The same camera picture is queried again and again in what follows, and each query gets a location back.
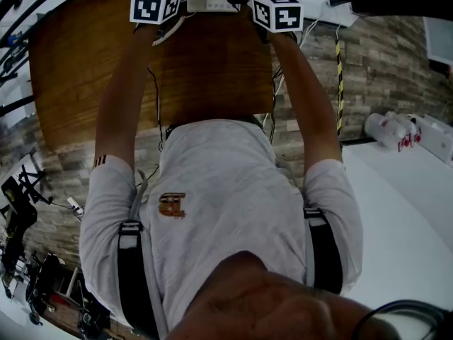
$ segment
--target t-shirt logo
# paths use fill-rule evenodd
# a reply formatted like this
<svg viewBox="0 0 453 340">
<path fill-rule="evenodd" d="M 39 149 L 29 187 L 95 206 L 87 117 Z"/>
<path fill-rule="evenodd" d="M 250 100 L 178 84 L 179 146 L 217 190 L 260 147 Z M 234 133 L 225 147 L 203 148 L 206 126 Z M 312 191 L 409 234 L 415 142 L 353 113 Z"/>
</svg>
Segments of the t-shirt logo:
<svg viewBox="0 0 453 340">
<path fill-rule="evenodd" d="M 165 193 L 159 198 L 159 213 L 166 217 L 185 217 L 184 210 L 181 210 L 181 201 L 185 193 Z"/>
</svg>

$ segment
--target black strap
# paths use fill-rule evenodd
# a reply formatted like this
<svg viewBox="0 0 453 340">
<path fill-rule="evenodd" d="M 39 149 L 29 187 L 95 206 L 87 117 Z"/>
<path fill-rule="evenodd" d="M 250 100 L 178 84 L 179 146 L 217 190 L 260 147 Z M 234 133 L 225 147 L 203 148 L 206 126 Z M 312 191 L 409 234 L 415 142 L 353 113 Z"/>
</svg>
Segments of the black strap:
<svg viewBox="0 0 453 340">
<path fill-rule="evenodd" d="M 320 209 L 305 208 L 304 216 L 310 222 L 313 242 L 314 287 L 339 294 L 343 286 L 343 269 L 331 225 Z"/>
<path fill-rule="evenodd" d="M 149 338 L 158 339 L 156 320 L 149 298 L 144 272 L 141 222 L 130 220 L 120 227 L 118 239 L 118 278 L 122 312 L 134 330 Z"/>
</svg>

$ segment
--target wooden tabletop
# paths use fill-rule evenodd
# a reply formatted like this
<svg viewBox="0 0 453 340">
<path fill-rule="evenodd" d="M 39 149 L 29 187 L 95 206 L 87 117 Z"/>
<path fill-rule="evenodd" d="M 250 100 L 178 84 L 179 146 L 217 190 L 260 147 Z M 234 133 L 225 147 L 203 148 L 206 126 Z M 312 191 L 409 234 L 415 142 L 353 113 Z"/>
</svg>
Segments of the wooden tabletop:
<svg viewBox="0 0 453 340">
<path fill-rule="evenodd" d="M 50 149 L 94 139 L 99 100 L 134 28 L 129 10 L 130 0 L 67 1 L 30 37 L 33 95 Z M 245 8 L 195 14 L 154 48 L 149 65 L 163 125 L 272 110 L 269 47 Z M 139 130 L 156 127 L 155 101 L 149 76 Z"/>
</svg>

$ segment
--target person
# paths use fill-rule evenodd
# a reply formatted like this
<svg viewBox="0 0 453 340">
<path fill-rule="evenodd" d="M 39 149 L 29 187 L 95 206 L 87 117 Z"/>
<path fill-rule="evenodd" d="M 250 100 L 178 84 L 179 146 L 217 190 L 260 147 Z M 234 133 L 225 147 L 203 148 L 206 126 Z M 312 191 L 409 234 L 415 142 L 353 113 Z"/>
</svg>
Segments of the person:
<svg viewBox="0 0 453 340">
<path fill-rule="evenodd" d="M 137 195 L 134 139 L 156 31 L 135 31 L 101 99 L 81 223 L 86 287 L 120 318 L 118 231 Z M 269 39 L 304 141 L 303 189 L 276 167 L 254 123 L 206 120 L 169 135 L 139 211 L 152 241 L 144 267 L 154 267 L 169 340 L 351 339 L 370 311 L 305 285 L 304 206 L 320 208 L 332 227 L 343 290 L 362 269 L 362 223 L 331 102 L 296 42 Z"/>
</svg>

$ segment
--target cable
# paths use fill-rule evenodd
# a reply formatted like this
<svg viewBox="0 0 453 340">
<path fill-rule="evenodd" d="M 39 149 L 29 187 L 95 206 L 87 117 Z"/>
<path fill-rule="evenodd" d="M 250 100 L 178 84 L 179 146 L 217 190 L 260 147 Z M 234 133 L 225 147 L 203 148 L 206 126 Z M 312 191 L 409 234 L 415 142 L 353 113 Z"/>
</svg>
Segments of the cable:
<svg viewBox="0 0 453 340">
<path fill-rule="evenodd" d="M 157 165 L 156 169 L 153 171 L 153 173 L 147 177 L 147 181 L 153 177 L 153 175 L 157 172 L 157 170 L 159 169 L 159 165 Z M 141 186 L 143 183 L 138 183 L 137 184 L 137 187 Z"/>
<path fill-rule="evenodd" d="M 156 75 L 153 73 L 151 68 L 149 68 L 149 66 L 147 68 L 148 68 L 148 72 L 150 73 L 150 75 L 152 75 L 154 78 L 154 88 L 156 90 L 156 119 L 157 119 L 157 125 L 159 126 L 159 132 L 160 132 L 160 136 L 161 136 L 161 139 L 159 141 L 159 146 L 157 148 L 159 149 L 160 152 L 162 152 L 162 150 L 164 149 L 164 138 L 162 135 L 162 126 L 161 126 L 161 100 L 159 98 L 159 87 L 157 86 Z"/>
<path fill-rule="evenodd" d="M 337 40 L 340 40 L 338 38 L 338 30 L 340 29 L 340 27 L 341 27 L 341 23 L 338 24 L 337 30 L 335 30 L 335 36 L 337 37 Z"/>
<path fill-rule="evenodd" d="M 81 207 L 75 208 L 75 207 L 67 207 L 67 206 L 65 206 L 65 205 L 56 204 L 56 203 L 50 203 L 50 204 L 51 204 L 51 205 L 56 205 L 56 206 L 62 207 L 62 208 L 64 208 L 64 209 L 67 209 L 67 210 L 72 211 L 72 215 L 73 215 L 74 217 L 76 217 L 76 218 L 79 220 L 79 222 L 81 222 L 81 218 L 85 215 L 85 214 L 83 214 L 83 215 L 77 215 L 77 214 L 76 214 L 76 211 L 77 211 L 78 209 L 85 209 L 85 205 L 82 205 Z"/>
<path fill-rule="evenodd" d="M 65 206 L 65 205 L 56 204 L 56 203 L 50 203 L 50 204 L 52 204 L 52 205 L 57 205 L 57 206 L 59 206 L 59 207 L 65 208 L 65 209 L 67 209 L 67 210 L 72 210 L 72 207 L 67 207 L 67 206 Z"/>
<path fill-rule="evenodd" d="M 273 112 L 270 114 L 270 119 L 272 120 L 272 128 L 270 129 L 269 141 L 272 144 L 272 140 L 274 139 L 274 131 L 275 131 L 275 118 L 274 118 Z"/>
<path fill-rule="evenodd" d="M 323 17 L 324 15 L 324 9 L 325 7 L 328 5 L 328 0 L 326 0 L 326 2 L 323 4 L 323 6 L 321 7 L 321 12 L 319 14 L 319 18 L 317 18 L 313 23 L 311 23 L 309 25 L 309 27 L 305 30 L 305 34 L 302 34 L 302 41 L 301 43 L 299 44 L 299 49 L 302 49 L 302 47 L 304 46 L 304 43 L 306 41 L 306 39 L 308 38 L 309 34 L 311 33 L 311 31 L 315 28 L 316 24 L 321 20 L 321 18 Z M 278 95 L 278 92 L 280 90 L 280 88 L 282 87 L 283 85 L 283 81 L 285 80 L 285 76 L 282 76 L 282 78 L 280 78 L 280 82 L 278 84 L 278 87 L 277 87 L 277 91 L 275 92 L 275 95 Z"/>
<path fill-rule="evenodd" d="M 165 42 L 167 39 L 169 39 L 182 26 L 185 19 L 186 19 L 185 16 L 181 16 L 179 18 L 178 22 L 175 24 L 175 26 L 172 27 L 172 29 L 170 29 L 168 32 L 166 32 L 162 38 L 159 38 L 158 40 L 155 40 L 153 42 L 153 47 L 155 47 L 156 45 L 159 45 L 159 44 Z"/>
</svg>

